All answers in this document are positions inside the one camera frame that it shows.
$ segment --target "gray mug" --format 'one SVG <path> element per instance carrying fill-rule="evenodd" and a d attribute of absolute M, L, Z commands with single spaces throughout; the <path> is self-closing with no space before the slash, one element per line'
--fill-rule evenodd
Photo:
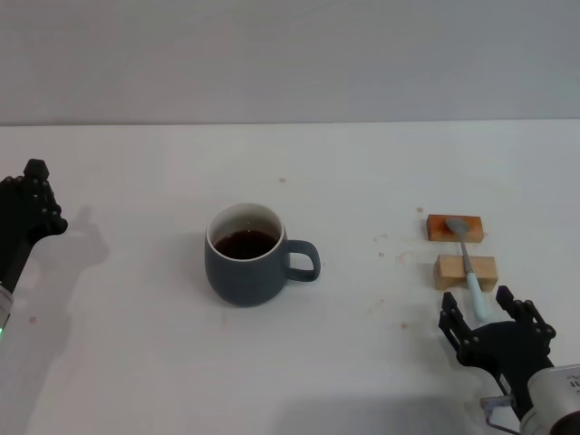
<path fill-rule="evenodd" d="M 273 247 L 255 258 L 238 259 L 216 249 L 226 237 L 242 231 L 258 231 L 273 237 Z M 309 256 L 311 270 L 289 266 L 290 253 Z M 320 257 L 314 245 L 288 240 L 280 217 L 258 204 L 236 204 L 224 208 L 206 231 L 206 274 L 216 293 L 232 305 L 256 306 L 269 301 L 284 288 L 287 280 L 310 282 L 320 275 Z"/>

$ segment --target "gray spoon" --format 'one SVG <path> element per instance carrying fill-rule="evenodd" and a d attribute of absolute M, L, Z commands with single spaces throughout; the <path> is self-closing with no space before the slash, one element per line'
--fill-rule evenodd
<path fill-rule="evenodd" d="M 469 224 L 459 217 L 448 217 L 445 219 L 447 228 L 459 236 L 461 243 L 461 251 L 463 252 L 463 264 L 465 265 L 465 273 L 468 279 L 468 289 L 471 293 L 471 301 L 473 304 L 473 311 L 480 322 L 484 322 L 488 318 L 488 307 L 486 300 L 481 293 L 478 278 L 473 272 L 471 261 L 469 261 L 468 250 L 465 247 L 465 235 L 469 231 Z"/>

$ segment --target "white table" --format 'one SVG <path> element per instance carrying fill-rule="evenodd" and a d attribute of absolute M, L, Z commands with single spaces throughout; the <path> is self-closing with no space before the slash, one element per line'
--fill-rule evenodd
<path fill-rule="evenodd" d="M 478 400 L 498 387 L 437 328 L 432 266 L 459 246 L 424 219 L 482 216 L 470 252 L 555 327 L 552 361 L 577 363 L 579 138 L 580 121 L 0 129 L 0 176 L 45 159 L 70 222 L 14 292 L 0 433 L 496 433 Z M 312 241 L 320 279 L 221 303 L 204 227 L 239 201 Z"/>

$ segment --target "spoon handle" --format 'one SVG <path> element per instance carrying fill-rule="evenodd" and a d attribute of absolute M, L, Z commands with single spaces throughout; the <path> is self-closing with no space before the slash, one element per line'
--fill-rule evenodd
<path fill-rule="evenodd" d="M 471 301 L 473 304 L 473 311 L 480 322 L 485 322 L 488 319 L 488 305 L 481 293 L 478 278 L 473 272 L 468 273 L 468 289 L 471 293 Z"/>

